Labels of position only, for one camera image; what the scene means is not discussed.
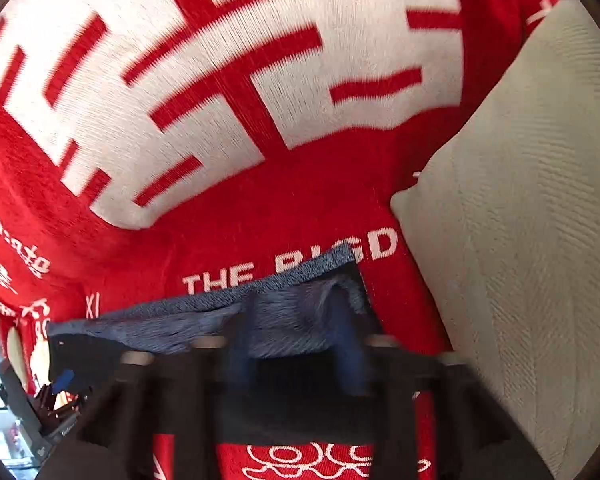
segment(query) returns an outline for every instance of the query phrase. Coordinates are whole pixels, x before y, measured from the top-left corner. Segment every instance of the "folded fabric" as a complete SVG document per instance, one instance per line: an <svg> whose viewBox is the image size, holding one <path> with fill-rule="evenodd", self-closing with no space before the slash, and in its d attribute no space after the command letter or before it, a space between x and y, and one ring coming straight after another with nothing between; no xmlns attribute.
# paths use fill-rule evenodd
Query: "folded fabric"
<svg viewBox="0 0 600 480"><path fill-rule="evenodd" d="M193 338L219 333L229 318L244 312L248 305L253 315L245 357L275 358L336 349L340 375L357 376L357 383L362 380L356 371L361 351L356 348L352 328L347 327L347 313L362 315L369 332L379 332L379 324L347 245L243 286L145 303L95 320L51 324L49 377L55 380L65 369L73 370L76 378L71 391L101 384L124 351L185 351Z"/></svg>
<svg viewBox="0 0 600 480"><path fill-rule="evenodd" d="M196 336L218 333L222 324L243 310L246 300L253 297L251 357L323 351L329 347L324 316L334 301L348 303L358 314L370 313L362 279L340 272L332 278L303 282L349 262L355 262L355 257L348 245L341 245L287 272L243 286L140 304L93 320L54 323L47 333L49 339L83 334L137 350L174 353L185 351Z"/></svg>
<svg viewBox="0 0 600 480"><path fill-rule="evenodd" d="M392 208L454 349L573 479L600 443L600 30L578 0Z"/></svg>

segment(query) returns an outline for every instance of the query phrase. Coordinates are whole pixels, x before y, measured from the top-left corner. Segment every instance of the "blue cloth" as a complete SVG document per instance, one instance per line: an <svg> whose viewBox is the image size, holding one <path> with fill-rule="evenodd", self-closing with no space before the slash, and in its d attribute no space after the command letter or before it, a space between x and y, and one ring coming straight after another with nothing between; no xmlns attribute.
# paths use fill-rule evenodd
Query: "blue cloth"
<svg viewBox="0 0 600 480"><path fill-rule="evenodd" d="M47 332L51 338L83 334L114 340L137 350L181 352L196 336L219 333L222 324L242 311L246 298L252 296L254 318L249 336L249 357L319 352L336 345L336 334L331 333L331 317L343 318L346 311L366 312L365 293L350 277L335 273L332 277L317 280L353 262L355 258L350 247L343 244L293 269L255 282L206 294L143 303L98 319L51 323ZM338 328L338 337L349 340L350 334L346 335L343 330Z"/></svg>
<svg viewBox="0 0 600 480"><path fill-rule="evenodd" d="M64 391L67 386L74 380L73 370L63 370L60 376L51 384L51 393L54 395Z"/></svg>

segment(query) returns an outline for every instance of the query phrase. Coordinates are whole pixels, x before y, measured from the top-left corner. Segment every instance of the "metal rivet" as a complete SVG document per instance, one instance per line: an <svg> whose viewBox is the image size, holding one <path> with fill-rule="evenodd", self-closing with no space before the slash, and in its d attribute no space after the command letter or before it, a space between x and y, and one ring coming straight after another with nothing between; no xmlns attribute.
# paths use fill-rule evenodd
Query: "metal rivet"
<svg viewBox="0 0 600 480"><path fill-rule="evenodd" d="M195 348L224 348L227 341L221 335L202 335L194 338L191 344Z"/></svg>
<svg viewBox="0 0 600 480"><path fill-rule="evenodd" d="M458 352L443 352L438 356L438 359L446 366L467 364L467 361Z"/></svg>
<svg viewBox="0 0 600 480"><path fill-rule="evenodd" d="M154 362L154 355L149 352L125 352L120 362L125 365L147 366Z"/></svg>
<svg viewBox="0 0 600 480"><path fill-rule="evenodd" d="M365 339L365 343L373 348L396 348L400 346L394 336L384 334L370 335Z"/></svg>

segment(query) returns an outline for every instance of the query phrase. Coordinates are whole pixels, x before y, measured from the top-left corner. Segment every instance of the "white pillow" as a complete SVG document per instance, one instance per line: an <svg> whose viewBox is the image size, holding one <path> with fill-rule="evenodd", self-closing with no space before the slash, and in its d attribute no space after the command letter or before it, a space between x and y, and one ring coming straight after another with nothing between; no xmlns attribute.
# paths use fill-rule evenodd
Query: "white pillow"
<svg viewBox="0 0 600 480"><path fill-rule="evenodd" d="M454 348L572 480L600 443L600 31L578 0L392 209Z"/></svg>

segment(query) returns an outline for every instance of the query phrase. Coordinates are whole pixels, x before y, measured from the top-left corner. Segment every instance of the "white chinese character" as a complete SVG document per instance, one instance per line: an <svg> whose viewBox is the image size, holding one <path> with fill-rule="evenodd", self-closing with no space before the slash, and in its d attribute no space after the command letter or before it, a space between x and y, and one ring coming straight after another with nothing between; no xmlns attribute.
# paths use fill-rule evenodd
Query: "white chinese character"
<svg viewBox="0 0 600 480"><path fill-rule="evenodd" d="M11 310L8 306L5 306L2 302L0 302L0 314L3 316L16 317L16 313Z"/></svg>
<svg viewBox="0 0 600 480"><path fill-rule="evenodd" d="M0 265L0 284L4 288L11 288L10 283L11 283L11 278L9 277L9 273L7 272L7 269L5 269L3 265Z"/></svg>

